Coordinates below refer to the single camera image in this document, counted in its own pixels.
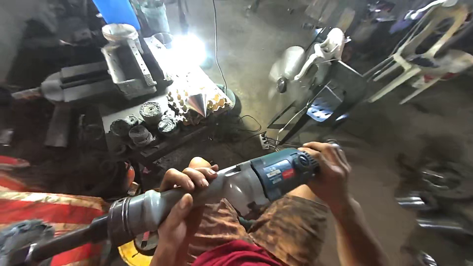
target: power strip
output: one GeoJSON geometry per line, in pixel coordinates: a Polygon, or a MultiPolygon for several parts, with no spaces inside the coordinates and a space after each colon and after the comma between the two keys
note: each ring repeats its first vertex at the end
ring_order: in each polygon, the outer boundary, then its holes
{"type": "Polygon", "coordinates": [[[263,132],[259,134],[258,137],[260,138],[261,148],[263,150],[269,150],[269,142],[268,142],[268,138],[266,137],[266,133],[263,132]]]}

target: drill label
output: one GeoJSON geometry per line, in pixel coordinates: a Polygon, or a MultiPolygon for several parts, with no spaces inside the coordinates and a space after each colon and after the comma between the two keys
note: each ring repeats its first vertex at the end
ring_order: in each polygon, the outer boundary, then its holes
{"type": "Polygon", "coordinates": [[[263,168],[264,173],[273,184],[294,176],[294,169],[288,160],[282,160],[263,168]]]}

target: gray wall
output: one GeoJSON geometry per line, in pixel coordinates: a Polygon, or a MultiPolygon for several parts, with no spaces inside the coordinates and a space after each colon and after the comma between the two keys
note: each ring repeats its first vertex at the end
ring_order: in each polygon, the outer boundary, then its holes
{"type": "Polygon", "coordinates": [[[3,82],[21,40],[26,21],[41,13],[46,0],[4,0],[0,6],[0,82],[3,82]]]}

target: power drill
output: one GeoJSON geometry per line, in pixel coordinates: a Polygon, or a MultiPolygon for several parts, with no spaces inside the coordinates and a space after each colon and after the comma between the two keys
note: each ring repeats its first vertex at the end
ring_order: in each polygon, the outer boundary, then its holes
{"type": "MultiPolygon", "coordinates": [[[[193,204],[201,206],[226,198],[245,217],[306,184],[318,171],[318,162],[308,153],[284,149],[220,170],[208,188],[191,193],[193,204]]],[[[13,252],[8,265],[37,264],[87,242],[107,238],[116,246],[123,245],[137,235],[155,231],[185,193],[181,188],[162,193],[149,190],[117,200],[108,214],[95,218],[85,228],[13,252]]]]}

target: polished metal cone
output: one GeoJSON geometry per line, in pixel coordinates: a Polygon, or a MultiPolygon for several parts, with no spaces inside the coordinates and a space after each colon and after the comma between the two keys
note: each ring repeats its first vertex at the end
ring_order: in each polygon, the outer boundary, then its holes
{"type": "Polygon", "coordinates": [[[207,117],[207,98],[206,94],[199,93],[191,95],[187,98],[185,105],[190,109],[201,114],[203,117],[207,117]]]}

